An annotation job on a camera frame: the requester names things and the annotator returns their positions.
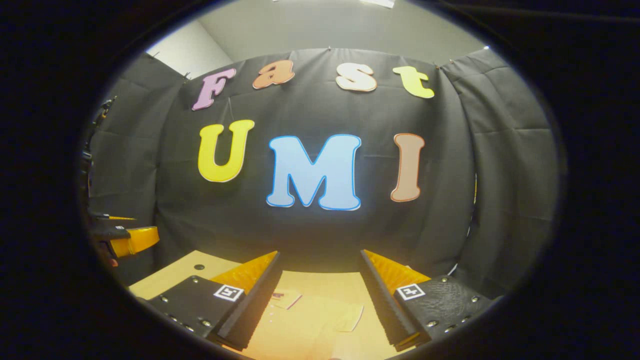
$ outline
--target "soft yellow finger pad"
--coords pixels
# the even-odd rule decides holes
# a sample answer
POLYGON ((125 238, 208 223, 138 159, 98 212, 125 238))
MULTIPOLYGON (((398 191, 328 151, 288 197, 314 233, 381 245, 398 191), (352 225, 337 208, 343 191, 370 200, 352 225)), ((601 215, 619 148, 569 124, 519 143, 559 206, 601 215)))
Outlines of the soft yellow finger pad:
POLYGON ((378 274, 385 283, 387 290, 390 294, 396 291, 401 286, 419 284, 431 280, 430 277, 420 274, 419 272, 412 270, 402 264, 396 263, 391 259, 387 259, 384 256, 375 254, 371 251, 364 250, 364 252, 371 260, 371 263, 378 271, 378 274))
POLYGON ((274 251, 259 258, 255 258, 229 270, 228 272, 223 272, 210 280, 220 284, 235 286, 236 288, 244 289, 245 293, 249 293, 253 288, 253 285, 255 285, 258 279, 260 279, 260 276, 262 276, 262 273, 264 273, 267 266, 269 266, 277 253, 277 251, 274 251))

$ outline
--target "black fabric backdrop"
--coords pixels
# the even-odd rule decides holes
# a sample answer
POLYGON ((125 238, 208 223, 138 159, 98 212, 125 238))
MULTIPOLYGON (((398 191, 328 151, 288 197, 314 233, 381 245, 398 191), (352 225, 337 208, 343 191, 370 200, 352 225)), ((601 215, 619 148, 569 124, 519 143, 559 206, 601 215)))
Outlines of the black fabric backdrop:
MULTIPOLYGON (((143 55, 111 95, 118 100, 92 143, 92 206, 155 224, 161 241, 117 268, 133 283, 192 250, 233 261, 282 252, 285 270, 357 271, 369 249, 430 276, 448 272, 477 290, 498 295, 526 271, 550 231, 559 173, 547 116, 508 65, 483 50, 436 69, 402 56, 351 49, 309 49, 241 61, 206 109, 192 111, 200 76, 183 78, 143 55), (265 65, 289 59, 295 77, 252 87, 265 65), (351 92, 335 82, 336 67, 370 66, 378 87, 351 92), (434 98, 409 94, 392 68, 414 66, 428 75, 434 98), (136 85, 147 88, 142 91, 136 85), (197 167, 199 132, 223 124, 216 163, 230 150, 229 124, 250 119, 243 169, 232 181, 211 183, 197 167), (362 139, 355 157, 356 211, 328 211, 300 201, 273 208, 277 136, 300 138, 311 160, 326 139, 346 133, 362 139), (393 202, 397 133, 423 137, 420 197, 393 202), (474 179, 478 201, 474 209, 474 179)), ((291 186, 290 193, 297 198, 291 186)))

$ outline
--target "tan tabletop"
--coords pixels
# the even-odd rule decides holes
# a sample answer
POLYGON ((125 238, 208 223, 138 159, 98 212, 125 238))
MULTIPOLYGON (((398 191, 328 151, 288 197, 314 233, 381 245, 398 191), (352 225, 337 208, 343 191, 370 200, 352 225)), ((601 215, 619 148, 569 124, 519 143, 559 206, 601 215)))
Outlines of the tan tabletop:
MULTIPOLYGON (((237 265, 193 251, 129 289, 151 299, 191 275, 210 279, 237 265), (204 269, 196 270, 197 264, 204 269)), ((360 273, 283 271, 277 288, 302 296, 289 309, 269 301, 242 355, 257 360, 382 360, 401 353, 389 345, 360 273), (353 331, 338 331, 335 323, 360 306, 362 317, 353 331)))

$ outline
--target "orange letter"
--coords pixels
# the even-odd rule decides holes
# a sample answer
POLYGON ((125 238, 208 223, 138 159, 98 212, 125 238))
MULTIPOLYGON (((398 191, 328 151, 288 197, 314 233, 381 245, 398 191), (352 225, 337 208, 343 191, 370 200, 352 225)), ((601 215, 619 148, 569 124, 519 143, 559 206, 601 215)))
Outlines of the orange letter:
POLYGON ((255 80, 253 80, 253 88, 261 89, 266 88, 272 84, 282 84, 293 79, 295 73, 291 71, 293 69, 293 61, 280 60, 260 69, 259 74, 255 80))
POLYGON ((391 192, 391 200, 396 202, 415 200, 420 196, 418 167, 424 140, 414 134, 397 134, 394 136, 394 142, 400 148, 400 169, 398 183, 391 192))
POLYGON ((378 87, 378 83, 371 76, 373 75, 373 70, 366 65, 344 63, 338 65, 336 71, 340 76, 335 78, 335 82, 345 90, 368 92, 378 87))

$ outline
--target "letter m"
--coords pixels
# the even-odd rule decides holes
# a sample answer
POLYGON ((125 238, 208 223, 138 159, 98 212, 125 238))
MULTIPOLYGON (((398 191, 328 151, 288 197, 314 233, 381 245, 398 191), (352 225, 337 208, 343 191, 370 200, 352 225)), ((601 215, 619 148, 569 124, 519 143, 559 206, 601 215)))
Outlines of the letter m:
POLYGON ((355 194, 353 169, 356 150, 361 143, 357 136, 333 135, 312 163, 299 138, 279 136, 272 139, 269 147, 275 153, 275 166, 273 191, 267 196, 267 203, 282 208, 292 206, 295 199, 289 193, 291 179, 300 201, 309 206, 324 181, 324 195, 318 199, 321 208, 358 209, 360 199, 355 194))

